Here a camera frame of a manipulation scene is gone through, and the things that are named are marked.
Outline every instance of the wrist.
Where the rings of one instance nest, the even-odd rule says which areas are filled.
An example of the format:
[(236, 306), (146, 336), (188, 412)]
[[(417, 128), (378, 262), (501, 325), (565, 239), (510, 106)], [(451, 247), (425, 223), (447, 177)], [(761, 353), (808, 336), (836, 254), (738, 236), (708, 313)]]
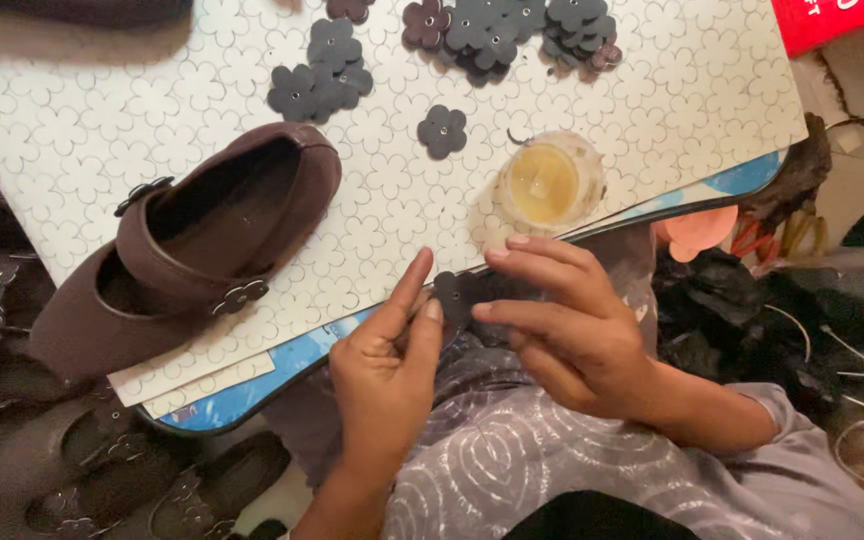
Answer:
[(652, 360), (652, 364), (652, 374), (642, 384), (645, 390), (640, 400), (642, 407), (633, 420), (661, 430), (690, 417), (689, 390), (684, 388), (681, 377), (688, 374), (657, 360)]
[(367, 448), (346, 448), (336, 463), (336, 468), (350, 474), (366, 487), (386, 488), (396, 479), (402, 468), (403, 458), (388, 452), (370, 451)]

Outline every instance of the shoe insole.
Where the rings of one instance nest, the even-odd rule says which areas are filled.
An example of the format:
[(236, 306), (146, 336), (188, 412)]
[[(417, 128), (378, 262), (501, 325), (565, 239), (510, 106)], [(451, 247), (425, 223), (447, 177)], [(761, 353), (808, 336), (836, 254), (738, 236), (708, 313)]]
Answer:
[(289, 454), (271, 433), (260, 433), (202, 465), (198, 494), (217, 516), (236, 517), (282, 475)]
[(211, 276), (241, 276), (282, 218), (300, 152), (277, 139), (213, 167), (155, 204), (152, 234), (173, 258)]

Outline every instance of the dark gray foam flower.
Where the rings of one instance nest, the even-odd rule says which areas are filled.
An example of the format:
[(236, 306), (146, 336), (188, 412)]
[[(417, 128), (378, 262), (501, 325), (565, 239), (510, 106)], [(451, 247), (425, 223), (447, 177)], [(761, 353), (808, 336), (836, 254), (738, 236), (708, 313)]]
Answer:
[(608, 10), (605, 0), (552, 0), (545, 12), (563, 30), (572, 33), (578, 32), (587, 21), (606, 15)]
[(445, 44), (455, 51), (466, 47), (481, 49), (489, 38), (489, 28), (501, 19), (501, 10), (483, 0), (459, 0), (452, 9)]
[(495, 64), (509, 66), (519, 54), (518, 36), (519, 29), (509, 19), (493, 24), (488, 29), (485, 46), (475, 55), (475, 66), (480, 69), (491, 69)]
[(450, 153), (466, 147), (466, 114), (461, 110), (449, 110), (436, 104), (429, 109), (425, 119), (418, 123), (418, 141), (428, 148), (434, 160), (443, 160)]
[(305, 122), (316, 113), (318, 100), (312, 92), (315, 73), (301, 63), (290, 70), (284, 65), (271, 70), (269, 107), (289, 122)]
[(353, 37), (353, 22), (346, 18), (318, 19), (312, 24), (308, 58), (334, 73), (362, 58), (362, 43)]

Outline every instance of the cluttered floor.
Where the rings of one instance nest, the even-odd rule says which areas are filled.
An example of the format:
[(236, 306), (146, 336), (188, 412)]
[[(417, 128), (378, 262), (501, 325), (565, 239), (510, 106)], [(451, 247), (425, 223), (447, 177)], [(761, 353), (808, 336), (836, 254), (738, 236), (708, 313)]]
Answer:
[[(864, 31), (793, 65), (806, 109), (826, 126), (864, 117)], [(831, 170), (814, 204), (825, 230), (817, 227), (798, 238), (802, 253), (816, 244), (838, 246), (864, 216), (864, 126), (831, 129), (828, 138)], [(775, 238), (782, 234), (780, 229)], [(735, 234), (723, 242), (726, 251), (734, 240)], [(749, 251), (743, 263), (753, 274), (761, 270), (756, 251)], [(853, 301), (864, 298), (864, 255), (843, 255), (833, 264), (834, 287), (828, 286), (828, 271), (806, 267), (791, 267), (755, 286), (745, 267), (718, 251), (705, 251), (688, 265), (660, 257), (653, 281), (661, 314), (658, 353), (666, 362), (721, 383), (782, 384), (797, 409), (826, 427), (849, 472), (864, 479), (864, 304)], [(838, 407), (842, 397), (846, 400)], [(200, 451), (217, 455), (261, 431), (263, 422), (257, 415), (233, 435), (203, 443)], [(269, 518), (294, 526), (310, 501), (306, 478), (292, 463), (246, 507), (235, 529), (246, 534)]]

